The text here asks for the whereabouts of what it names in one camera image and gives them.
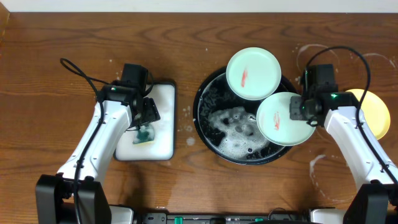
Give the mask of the green scrubbing sponge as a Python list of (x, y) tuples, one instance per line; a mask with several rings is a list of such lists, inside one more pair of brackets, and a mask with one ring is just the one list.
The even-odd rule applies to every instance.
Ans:
[(134, 133), (133, 144), (142, 144), (155, 139), (155, 128), (151, 124), (140, 126), (139, 129), (134, 130)]

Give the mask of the mint plate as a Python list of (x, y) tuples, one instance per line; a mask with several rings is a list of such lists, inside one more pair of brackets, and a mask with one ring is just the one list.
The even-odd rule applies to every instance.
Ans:
[(245, 100), (262, 100), (271, 95), (282, 78), (279, 61), (269, 51), (248, 47), (235, 53), (226, 67), (230, 89)]
[(290, 99), (296, 93), (280, 92), (268, 96), (256, 114), (257, 126), (270, 142), (281, 146), (295, 146), (308, 140), (315, 132), (305, 121), (290, 118)]

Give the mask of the yellow plate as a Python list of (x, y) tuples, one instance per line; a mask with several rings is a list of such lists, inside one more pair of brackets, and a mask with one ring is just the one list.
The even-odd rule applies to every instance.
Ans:
[(391, 125), (391, 116), (386, 104), (380, 97), (367, 91), (361, 109), (373, 135), (380, 140)]

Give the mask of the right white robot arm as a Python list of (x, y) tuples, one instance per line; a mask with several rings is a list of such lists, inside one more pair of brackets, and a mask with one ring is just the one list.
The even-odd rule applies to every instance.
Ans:
[(290, 118), (321, 126), (337, 143), (358, 190), (347, 210), (316, 208), (312, 223), (397, 223), (397, 166), (371, 132), (357, 98), (339, 91), (334, 68), (305, 69), (303, 93), (290, 99)]

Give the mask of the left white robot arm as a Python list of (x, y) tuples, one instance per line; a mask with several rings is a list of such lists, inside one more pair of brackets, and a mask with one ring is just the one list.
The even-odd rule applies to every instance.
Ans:
[(78, 146), (55, 175), (36, 183), (39, 223), (133, 223), (133, 209), (110, 205), (102, 183), (122, 135), (160, 119), (148, 96), (152, 79), (148, 69), (127, 63), (120, 80), (93, 90), (95, 112)]

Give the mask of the rectangular black foam tray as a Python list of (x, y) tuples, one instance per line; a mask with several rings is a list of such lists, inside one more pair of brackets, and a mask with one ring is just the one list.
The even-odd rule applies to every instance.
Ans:
[(172, 82), (160, 82), (153, 86), (148, 97), (153, 98), (160, 120), (150, 123), (155, 128), (155, 139), (142, 144), (133, 144), (133, 127), (122, 135), (114, 158), (119, 161), (166, 161), (172, 158), (175, 149), (176, 87)]

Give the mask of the round black tray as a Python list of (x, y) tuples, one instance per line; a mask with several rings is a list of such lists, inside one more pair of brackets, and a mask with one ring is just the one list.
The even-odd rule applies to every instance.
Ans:
[(213, 72), (193, 102), (195, 129), (204, 144), (221, 158), (240, 165), (270, 163), (290, 151), (267, 140), (257, 127), (262, 100), (237, 96), (226, 80), (226, 67)]

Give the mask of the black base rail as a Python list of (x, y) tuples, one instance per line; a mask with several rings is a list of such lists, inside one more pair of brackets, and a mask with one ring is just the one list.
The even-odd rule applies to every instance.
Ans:
[(262, 214), (238, 213), (170, 213), (151, 210), (137, 213), (133, 224), (258, 224), (258, 223), (310, 223), (306, 213), (289, 212), (281, 208)]

